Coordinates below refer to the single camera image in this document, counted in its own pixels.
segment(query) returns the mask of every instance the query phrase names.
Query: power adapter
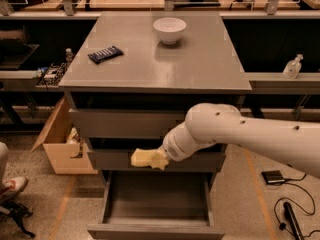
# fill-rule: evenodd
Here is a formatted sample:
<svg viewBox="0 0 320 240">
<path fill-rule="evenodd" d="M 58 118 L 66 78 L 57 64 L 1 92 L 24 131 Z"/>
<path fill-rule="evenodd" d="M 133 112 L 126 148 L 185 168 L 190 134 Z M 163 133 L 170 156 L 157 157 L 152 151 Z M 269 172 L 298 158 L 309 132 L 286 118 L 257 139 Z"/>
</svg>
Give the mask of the power adapter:
<svg viewBox="0 0 320 240">
<path fill-rule="evenodd" d="M 261 173 L 267 185 L 279 185 L 285 183 L 280 171 L 265 171 Z"/>
</svg>

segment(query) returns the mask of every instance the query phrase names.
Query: cardboard box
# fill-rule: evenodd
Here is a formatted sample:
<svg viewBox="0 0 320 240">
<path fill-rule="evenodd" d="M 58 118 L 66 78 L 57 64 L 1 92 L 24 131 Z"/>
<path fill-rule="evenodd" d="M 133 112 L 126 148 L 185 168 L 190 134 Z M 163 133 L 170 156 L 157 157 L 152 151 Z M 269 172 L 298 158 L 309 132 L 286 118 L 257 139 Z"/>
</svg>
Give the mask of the cardboard box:
<svg viewBox="0 0 320 240">
<path fill-rule="evenodd" d="M 69 109 L 63 97 L 49 116 L 31 152 L 42 144 L 56 174 L 97 174 L 87 154 L 88 146 L 84 143 L 80 152 L 79 143 L 66 143 L 72 129 Z"/>
</svg>

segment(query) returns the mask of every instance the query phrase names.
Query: gray tabletop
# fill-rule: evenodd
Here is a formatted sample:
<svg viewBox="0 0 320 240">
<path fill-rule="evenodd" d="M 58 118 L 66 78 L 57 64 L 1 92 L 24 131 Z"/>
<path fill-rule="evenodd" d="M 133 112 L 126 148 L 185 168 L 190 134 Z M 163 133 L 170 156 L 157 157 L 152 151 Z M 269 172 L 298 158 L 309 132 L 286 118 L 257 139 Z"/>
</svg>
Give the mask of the gray tabletop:
<svg viewBox="0 0 320 240">
<path fill-rule="evenodd" d="M 153 22 L 161 17 L 187 23 L 176 44 L 157 37 Z M 112 45 L 124 55 L 99 65 L 89 59 L 89 53 Z M 59 86 L 148 93 L 251 90 L 221 17 L 199 11 L 102 12 Z"/>
</svg>

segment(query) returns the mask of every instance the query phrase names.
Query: concrete floor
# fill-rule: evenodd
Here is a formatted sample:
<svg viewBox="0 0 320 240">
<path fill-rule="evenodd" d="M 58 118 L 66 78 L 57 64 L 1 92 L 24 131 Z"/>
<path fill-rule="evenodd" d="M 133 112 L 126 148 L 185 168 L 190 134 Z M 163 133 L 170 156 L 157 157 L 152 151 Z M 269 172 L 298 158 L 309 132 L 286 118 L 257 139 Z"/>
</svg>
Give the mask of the concrete floor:
<svg viewBox="0 0 320 240">
<path fill-rule="evenodd" d="M 290 113 L 272 112 L 265 113 L 265 116 L 292 119 Z M 303 113 L 301 120 L 320 122 L 320 113 Z M 31 217 L 24 218 L 25 227 L 39 240 L 91 240 L 86 225 L 97 223 L 101 214 L 104 187 L 100 176 L 56 175 L 42 147 L 30 152 L 37 137 L 37 134 L 0 132 L 0 141 L 10 150 L 5 179 L 19 175 L 29 179 L 25 190 L 15 198 L 16 202 L 33 211 Z M 266 186 L 261 176 L 265 170 L 281 170 L 287 178 L 303 176 L 301 172 L 249 150 L 228 146 L 222 172 L 210 193 L 215 227 L 225 232 L 224 240 L 294 239 L 288 232 L 279 230 L 274 215 L 274 205 L 281 197 L 292 198 L 307 211 L 312 211 L 309 197 L 299 188 Z M 307 176 L 296 183 L 310 192 L 316 208 L 319 208 L 319 179 Z M 276 209 L 281 219 L 282 207 L 279 204 Z M 293 208 L 304 235 L 320 229 L 318 210 L 314 216 L 306 216 L 296 206 Z M 0 215 L 0 225 L 1 240 L 30 239 L 7 216 Z M 319 238 L 320 233 L 315 233 L 308 239 Z"/>
</svg>

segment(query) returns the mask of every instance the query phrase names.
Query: person's foot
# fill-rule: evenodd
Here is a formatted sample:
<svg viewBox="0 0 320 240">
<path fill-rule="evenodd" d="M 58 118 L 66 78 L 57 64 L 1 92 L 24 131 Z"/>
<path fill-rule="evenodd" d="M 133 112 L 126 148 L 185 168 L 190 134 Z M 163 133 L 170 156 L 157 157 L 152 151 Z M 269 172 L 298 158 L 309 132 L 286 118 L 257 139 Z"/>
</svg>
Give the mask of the person's foot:
<svg viewBox="0 0 320 240">
<path fill-rule="evenodd" d="M 15 177 L 4 182 L 2 186 L 0 186 L 0 204 L 19 194 L 25 188 L 27 182 L 27 178 L 23 176 Z"/>
</svg>

